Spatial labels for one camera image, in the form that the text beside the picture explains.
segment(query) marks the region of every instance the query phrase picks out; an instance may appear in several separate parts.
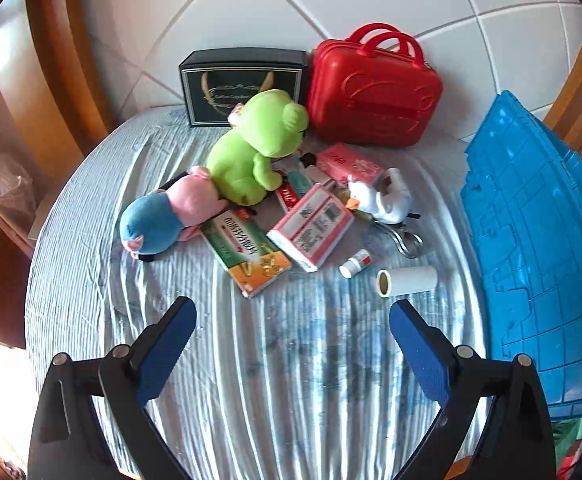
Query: paper roll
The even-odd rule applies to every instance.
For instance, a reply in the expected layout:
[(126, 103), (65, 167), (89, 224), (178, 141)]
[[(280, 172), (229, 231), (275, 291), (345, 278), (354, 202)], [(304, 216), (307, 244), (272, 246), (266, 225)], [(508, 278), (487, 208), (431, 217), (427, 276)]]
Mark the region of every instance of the paper roll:
[(437, 285), (435, 267), (401, 267), (381, 269), (375, 279), (375, 290), (383, 298), (433, 290)]

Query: duck beak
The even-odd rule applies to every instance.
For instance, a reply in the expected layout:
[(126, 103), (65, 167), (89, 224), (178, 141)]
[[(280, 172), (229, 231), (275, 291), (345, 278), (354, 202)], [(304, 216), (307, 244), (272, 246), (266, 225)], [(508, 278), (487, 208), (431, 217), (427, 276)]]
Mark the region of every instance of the duck beak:
[(349, 198), (346, 201), (345, 207), (347, 209), (353, 209), (353, 210), (358, 209), (360, 207), (360, 201), (357, 198)]

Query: small box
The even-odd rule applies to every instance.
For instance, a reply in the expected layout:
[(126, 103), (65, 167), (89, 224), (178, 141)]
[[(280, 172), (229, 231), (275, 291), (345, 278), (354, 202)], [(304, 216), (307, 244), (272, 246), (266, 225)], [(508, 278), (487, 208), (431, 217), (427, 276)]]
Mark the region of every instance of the small box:
[(360, 153), (347, 148), (341, 142), (318, 155), (318, 168), (341, 186), (348, 186), (348, 176), (374, 186), (383, 168)]
[(268, 237), (306, 272), (315, 272), (352, 223), (353, 215), (340, 200), (315, 184)]
[(296, 153), (276, 160), (272, 167), (282, 175), (282, 186), (276, 189), (275, 194), (284, 212), (288, 213), (309, 192), (313, 183), (304, 174), (302, 161)]
[(324, 173), (317, 166), (307, 166), (304, 168), (304, 174), (315, 184), (321, 184), (325, 189), (331, 189), (335, 186), (335, 181)]
[(204, 222), (201, 231), (245, 298), (257, 294), (291, 267), (286, 255), (245, 209), (225, 211)]
[(180, 64), (180, 78), (191, 126), (229, 126), (238, 103), (263, 90), (285, 90), (306, 102), (306, 53), (283, 48), (196, 50)]

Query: plastic bag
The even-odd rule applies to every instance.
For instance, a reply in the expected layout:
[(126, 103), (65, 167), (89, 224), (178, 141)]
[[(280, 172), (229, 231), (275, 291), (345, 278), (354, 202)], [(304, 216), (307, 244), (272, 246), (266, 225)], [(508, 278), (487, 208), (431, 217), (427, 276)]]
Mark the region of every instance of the plastic bag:
[(33, 179), (8, 153), (0, 154), (0, 207), (17, 213), (17, 220), (32, 222), (36, 217)]

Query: black box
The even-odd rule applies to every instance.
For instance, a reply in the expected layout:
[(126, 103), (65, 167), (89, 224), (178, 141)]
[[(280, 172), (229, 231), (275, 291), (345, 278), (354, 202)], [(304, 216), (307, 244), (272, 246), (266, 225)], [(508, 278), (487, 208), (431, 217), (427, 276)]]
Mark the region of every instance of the black box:
[(307, 57), (283, 48), (196, 50), (180, 63), (182, 89), (191, 126), (229, 126), (237, 103), (264, 87), (286, 90), (299, 104), (306, 99)]

